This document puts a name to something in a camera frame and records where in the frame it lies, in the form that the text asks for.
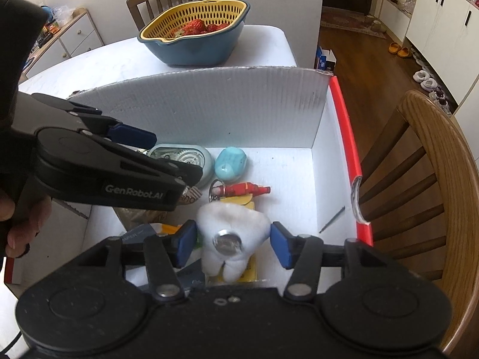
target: turquoise container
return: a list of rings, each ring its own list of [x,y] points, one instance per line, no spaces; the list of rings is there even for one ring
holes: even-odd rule
[[[212,32],[196,37],[184,36],[169,43],[156,39],[142,39],[141,31],[137,38],[163,63],[172,66],[217,66],[229,58],[238,42],[246,15],[250,10],[250,4],[246,5],[246,9],[240,15],[241,18],[218,33]]]
[[[244,173],[246,154],[238,147],[227,147],[215,161],[215,174],[220,181],[234,182]]]

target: black cable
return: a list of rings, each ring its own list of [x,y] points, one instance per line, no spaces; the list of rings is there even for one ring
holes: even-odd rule
[[[15,343],[20,339],[21,336],[22,332],[18,332],[17,336],[15,336],[13,340],[2,351],[0,351],[0,354],[6,354],[15,345]]]

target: cardboard box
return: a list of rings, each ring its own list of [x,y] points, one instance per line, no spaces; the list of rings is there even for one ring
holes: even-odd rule
[[[323,50],[321,47],[318,47],[316,50],[316,59],[315,59],[315,69],[334,71],[336,66],[336,57],[332,50]]]
[[[248,164],[239,181],[271,186],[271,194],[255,198],[257,211],[294,235],[318,235],[344,206],[320,237],[328,244],[343,244],[351,237],[371,242],[370,227],[353,206],[361,170],[341,91],[330,72],[287,67],[187,70],[99,87],[78,94],[75,101],[150,130],[158,142],[206,147],[214,158],[226,146],[241,147]],[[195,219],[207,194],[205,188],[199,201],[169,213],[167,223]],[[93,206],[86,229],[75,229],[68,247],[54,241],[63,234],[59,238],[65,242],[73,232],[68,225],[49,227],[48,234],[43,230],[32,242],[35,251],[25,256],[19,286],[24,290],[66,258],[123,230],[112,208],[98,206]],[[291,271],[281,267],[269,241],[256,256],[259,279],[282,292]],[[340,277],[339,268],[324,268],[319,291]]]

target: blue gripper pad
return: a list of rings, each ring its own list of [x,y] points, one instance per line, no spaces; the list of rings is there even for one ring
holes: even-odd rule
[[[194,220],[184,223],[177,233],[171,235],[172,247],[175,252],[173,267],[182,268],[186,265],[191,252],[196,245],[198,229]]]
[[[141,130],[131,125],[119,123],[110,128],[107,137],[114,143],[150,149],[156,144],[156,135],[153,132]]]
[[[298,260],[297,258],[294,260],[293,255],[295,237],[280,222],[275,221],[271,224],[270,242],[281,266],[287,270],[293,268]]]

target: robotic arm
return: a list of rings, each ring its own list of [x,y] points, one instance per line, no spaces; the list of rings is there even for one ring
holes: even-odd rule
[[[18,92],[45,16],[23,0],[0,0],[2,28],[13,20],[22,25],[18,36],[4,33],[0,43],[0,187],[17,208],[0,223],[0,250],[11,225],[44,195],[173,210],[201,168],[118,145],[150,148],[156,137],[98,109]],[[360,241],[329,246],[293,237],[281,223],[272,224],[270,239],[281,265],[293,269],[283,295],[235,286],[186,295],[173,268],[185,265],[195,245],[192,220],[142,244],[105,239],[20,297],[16,318],[31,347],[23,357],[445,357],[436,346],[451,307],[435,285]],[[150,294],[124,279],[125,266],[146,266]],[[322,267],[340,267],[343,279],[316,294]]]

